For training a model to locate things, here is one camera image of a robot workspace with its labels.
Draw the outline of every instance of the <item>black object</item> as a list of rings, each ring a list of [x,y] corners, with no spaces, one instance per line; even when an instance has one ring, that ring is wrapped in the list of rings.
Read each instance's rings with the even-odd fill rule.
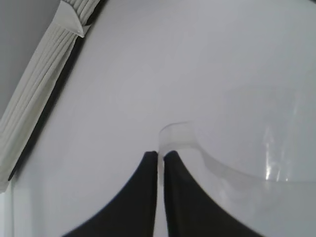
[[[96,5],[93,13],[90,15],[90,17],[88,18],[87,21],[87,26],[91,25],[92,23],[94,23],[98,17],[98,15],[100,14],[101,10],[103,9],[103,7],[105,6],[105,4],[108,2],[108,0],[100,0],[99,3]],[[39,139],[40,133],[42,131],[42,129],[44,128],[48,117],[50,116],[51,112],[54,109],[54,106],[56,104],[56,101],[58,100],[60,93],[62,92],[67,79],[74,67],[74,64],[80,54],[80,51],[82,49],[82,46],[84,44],[84,39],[78,37],[76,39],[75,45],[73,47],[73,50],[70,53],[70,56],[64,66],[64,68],[61,71],[61,74],[59,75],[55,87],[39,117],[39,120],[26,144],[26,146],[24,147],[17,163],[15,164],[13,170],[10,173],[9,179],[8,181],[10,181],[12,179],[12,177],[14,176],[15,172],[17,170],[19,170],[20,168],[23,167],[24,163],[27,161],[30,153],[32,152],[37,140]]]
[[[164,204],[169,237],[260,237],[203,191],[177,152],[164,158]]]
[[[157,204],[157,163],[157,153],[146,152],[119,194],[65,237],[152,237]]]

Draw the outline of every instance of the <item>dark gray wall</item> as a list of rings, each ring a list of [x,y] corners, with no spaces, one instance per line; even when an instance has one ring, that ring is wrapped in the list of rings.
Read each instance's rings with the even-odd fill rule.
[[[59,0],[0,0],[0,118]]]

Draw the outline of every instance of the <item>pleated curtain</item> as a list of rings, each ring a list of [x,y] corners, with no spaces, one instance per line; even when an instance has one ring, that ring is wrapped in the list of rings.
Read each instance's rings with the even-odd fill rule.
[[[100,0],[65,0],[85,26]],[[52,21],[0,120],[0,193],[70,56],[78,35]]]

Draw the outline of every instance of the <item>white wall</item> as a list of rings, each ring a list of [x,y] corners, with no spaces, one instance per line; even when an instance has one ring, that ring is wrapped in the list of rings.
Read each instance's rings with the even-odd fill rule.
[[[0,1],[0,118],[59,0]]]
[[[92,216],[160,129],[207,111],[219,83],[298,86],[315,21],[302,0],[111,0],[17,176],[15,236],[61,236]],[[166,236],[161,192],[157,216]]]

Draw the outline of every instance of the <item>transparent plastic shield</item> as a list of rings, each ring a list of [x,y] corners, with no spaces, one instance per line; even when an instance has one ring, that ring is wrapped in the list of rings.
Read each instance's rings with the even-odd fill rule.
[[[201,145],[200,125],[171,124],[159,136],[162,157],[176,150],[206,193],[232,216],[264,236],[315,236],[316,182],[252,175],[212,157]]]

